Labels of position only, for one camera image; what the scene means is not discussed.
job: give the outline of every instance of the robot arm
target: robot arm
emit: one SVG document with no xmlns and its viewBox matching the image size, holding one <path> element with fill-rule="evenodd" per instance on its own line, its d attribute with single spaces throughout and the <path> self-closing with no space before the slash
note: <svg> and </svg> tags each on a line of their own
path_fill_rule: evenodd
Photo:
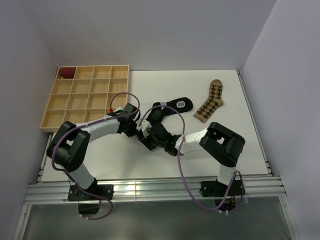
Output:
<svg viewBox="0 0 320 240">
<path fill-rule="evenodd" d="M 135 106 L 128 103 L 124 109 L 116 111 L 112 115 L 127 115 L 133 113 L 136 109 Z M 55 162 L 61 165 L 82 189 L 95 194 L 98 182 L 87 170 L 84 159 L 88 144 L 98 138 L 115 133 L 125 133 L 130 138 L 137 135 L 138 140 L 150 151 L 156 147 L 162 147 L 172 156 L 178 154 L 178 148 L 183 140 L 181 135 L 172 135 L 161 123 L 151 125 L 150 122 L 145 120 L 141 126 L 137 126 L 133 120 L 134 117 L 133 115 L 106 120 L 92 126 L 85 123 L 88 127 L 73 132 L 59 146 Z M 46 154 L 50 158 L 58 141 L 75 127 L 75 124 L 68 121 L 62 124 L 47 149 Z M 73 141 L 72 145 L 69 145 L 67 140 Z M 192 151 L 206 150 L 220 163 L 217 181 L 227 186 L 236 170 L 244 144 L 245 139 L 243 137 L 217 122 L 212 122 L 208 128 L 186 135 L 181 153 L 185 155 Z"/>
</svg>

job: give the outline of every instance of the wooden compartment organizer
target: wooden compartment organizer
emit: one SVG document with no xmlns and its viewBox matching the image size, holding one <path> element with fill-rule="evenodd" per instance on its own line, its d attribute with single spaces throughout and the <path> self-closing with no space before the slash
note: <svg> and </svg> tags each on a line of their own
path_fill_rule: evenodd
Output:
<svg viewBox="0 0 320 240">
<path fill-rule="evenodd" d="M 129 76 L 129 65 L 59 67 L 40 128 L 51 133 L 65 121 L 81 124 L 102 118 L 110 112 L 111 99 L 129 91 Z M 119 95 L 112 108 L 124 107 L 128 98 Z"/>
</svg>

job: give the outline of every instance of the white wall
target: white wall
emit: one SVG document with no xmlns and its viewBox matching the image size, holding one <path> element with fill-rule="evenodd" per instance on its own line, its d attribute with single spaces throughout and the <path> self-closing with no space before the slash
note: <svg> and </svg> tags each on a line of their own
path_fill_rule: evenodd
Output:
<svg viewBox="0 0 320 240">
<path fill-rule="evenodd" d="M 11 239 L 27 185 L 38 176 L 40 129 L 57 65 L 18 0 L 0 7 L 0 238 Z"/>
<path fill-rule="evenodd" d="M 276 0 L 21 0 L 59 65 L 242 69 Z"/>
<path fill-rule="evenodd" d="M 278 0 L 242 79 L 303 239 L 320 238 L 319 67 L 319 0 Z"/>
</svg>

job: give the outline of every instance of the sock label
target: sock label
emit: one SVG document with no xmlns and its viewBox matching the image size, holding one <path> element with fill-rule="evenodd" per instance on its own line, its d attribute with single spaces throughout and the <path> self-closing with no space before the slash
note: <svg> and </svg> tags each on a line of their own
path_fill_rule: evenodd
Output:
<svg viewBox="0 0 320 240">
<path fill-rule="evenodd" d="M 176 103 L 176 107 L 181 109 L 181 108 L 184 108 L 186 106 L 186 103 L 184 101 L 178 101 Z"/>
</svg>

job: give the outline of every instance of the argyle sock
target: argyle sock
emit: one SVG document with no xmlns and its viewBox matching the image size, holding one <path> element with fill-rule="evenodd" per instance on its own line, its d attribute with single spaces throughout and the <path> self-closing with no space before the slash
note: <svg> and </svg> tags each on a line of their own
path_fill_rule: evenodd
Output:
<svg viewBox="0 0 320 240">
<path fill-rule="evenodd" d="M 177 98 L 168 102 L 155 102 L 152 106 L 154 107 L 159 105 L 169 106 L 177 110 L 180 114 L 189 112 L 194 107 L 192 101 L 187 97 Z M 167 107 L 157 107 L 151 110 L 146 120 L 153 126 L 161 123 L 165 116 L 173 114 L 176 114 L 176 112 Z"/>
<path fill-rule="evenodd" d="M 219 108 L 224 101 L 221 99 L 222 95 L 222 82 L 215 79 L 210 84 L 209 97 L 204 104 L 193 115 L 196 119 L 205 123 L 212 114 Z"/>
</svg>

